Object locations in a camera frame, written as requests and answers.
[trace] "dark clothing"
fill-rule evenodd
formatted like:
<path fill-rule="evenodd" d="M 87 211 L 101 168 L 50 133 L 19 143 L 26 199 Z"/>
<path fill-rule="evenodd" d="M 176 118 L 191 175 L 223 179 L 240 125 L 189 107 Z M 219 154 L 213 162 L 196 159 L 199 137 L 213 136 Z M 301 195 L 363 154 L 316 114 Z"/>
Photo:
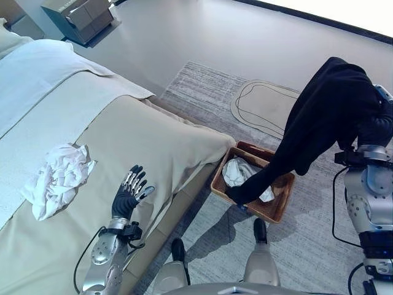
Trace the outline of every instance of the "dark clothing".
<path fill-rule="evenodd" d="M 236 203 L 249 203 L 278 176 L 292 170 L 305 175 L 311 163 L 336 141 L 341 149 L 350 148 L 358 135 L 360 140 L 360 123 L 381 112 L 380 101 L 380 94 L 362 68 L 337 57 L 329 58 L 294 104 L 269 166 L 227 194 Z M 381 140 L 384 146 L 390 139 L 386 140 L 388 136 Z"/>

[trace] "laundry basket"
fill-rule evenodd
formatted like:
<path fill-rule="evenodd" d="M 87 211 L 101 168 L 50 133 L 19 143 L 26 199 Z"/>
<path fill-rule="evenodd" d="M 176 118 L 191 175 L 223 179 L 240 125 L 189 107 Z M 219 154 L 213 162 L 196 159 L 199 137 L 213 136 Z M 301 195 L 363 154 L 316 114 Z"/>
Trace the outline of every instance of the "laundry basket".
<path fill-rule="evenodd" d="M 234 201 L 225 194 L 228 186 L 222 176 L 222 169 L 225 163 L 233 159 L 234 156 L 242 157 L 249 164 L 263 168 L 274 156 L 274 152 L 253 144 L 245 143 L 244 141 L 239 141 L 236 147 L 231 147 L 228 150 L 213 178 L 211 190 L 213 193 L 231 203 L 234 203 Z M 287 173 L 280 176 L 271 185 L 274 200 L 263 202 L 260 199 L 257 199 L 251 203 L 241 206 L 241 208 L 255 214 L 267 222 L 279 223 L 288 205 L 289 195 L 292 190 L 292 186 L 294 185 L 294 181 L 295 175 L 293 173 Z"/>

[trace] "box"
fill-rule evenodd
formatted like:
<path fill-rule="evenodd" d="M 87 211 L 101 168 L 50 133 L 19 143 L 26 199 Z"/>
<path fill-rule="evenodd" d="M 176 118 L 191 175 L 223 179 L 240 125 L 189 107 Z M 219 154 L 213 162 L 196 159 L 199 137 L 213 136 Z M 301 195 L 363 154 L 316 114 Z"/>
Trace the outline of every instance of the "box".
<path fill-rule="evenodd" d="M 108 0 L 46 0 L 41 7 L 64 36 L 84 45 L 113 21 L 109 5 Z"/>
<path fill-rule="evenodd" d="M 235 202 L 225 194 L 228 186 L 224 181 L 224 177 L 222 176 L 222 169 L 225 163 L 234 158 L 235 155 L 242 157 L 251 165 L 263 168 L 274 156 L 274 152 L 269 149 L 260 148 L 253 144 L 245 143 L 243 141 L 239 141 L 236 147 L 231 147 L 228 150 L 213 178 L 211 190 L 213 193 L 219 195 L 231 203 Z M 274 194 L 274 200 L 270 202 L 262 202 L 261 200 L 257 199 L 251 203 L 243 205 L 242 208 L 262 218 L 266 222 L 279 223 L 288 205 L 289 196 L 292 186 L 294 185 L 294 181 L 295 175 L 293 173 L 287 173 L 280 176 L 271 185 L 271 190 Z"/>

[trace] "floor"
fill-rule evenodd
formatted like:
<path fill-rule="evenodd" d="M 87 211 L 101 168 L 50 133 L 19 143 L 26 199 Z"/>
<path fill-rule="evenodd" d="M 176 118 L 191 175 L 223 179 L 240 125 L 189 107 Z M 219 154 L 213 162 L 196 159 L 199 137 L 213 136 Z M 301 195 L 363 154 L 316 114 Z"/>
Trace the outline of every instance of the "floor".
<path fill-rule="evenodd" d="M 393 48 L 373 39 L 231 0 L 127 0 L 121 22 L 77 53 L 161 95 L 189 61 L 301 90 L 330 56 L 393 92 Z"/>

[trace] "crumpled white towel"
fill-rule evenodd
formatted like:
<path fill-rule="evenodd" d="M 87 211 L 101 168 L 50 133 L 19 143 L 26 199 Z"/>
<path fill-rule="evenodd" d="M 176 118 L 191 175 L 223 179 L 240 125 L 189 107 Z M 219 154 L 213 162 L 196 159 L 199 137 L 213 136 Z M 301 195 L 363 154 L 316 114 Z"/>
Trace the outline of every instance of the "crumpled white towel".
<path fill-rule="evenodd" d="M 252 175 L 261 170 L 259 167 L 248 164 L 243 158 L 235 157 L 229 160 L 222 169 L 222 176 L 228 186 L 241 186 Z M 263 202 L 269 202 L 274 199 L 271 187 L 268 187 L 259 199 Z"/>
<path fill-rule="evenodd" d="M 86 182 L 96 161 L 86 163 L 86 146 L 76 149 L 70 144 L 53 148 L 45 156 L 45 165 L 21 189 L 21 194 L 33 204 L 38 220 L 51 217 L 69 204 L 76 194 L 75 187 Z"/>

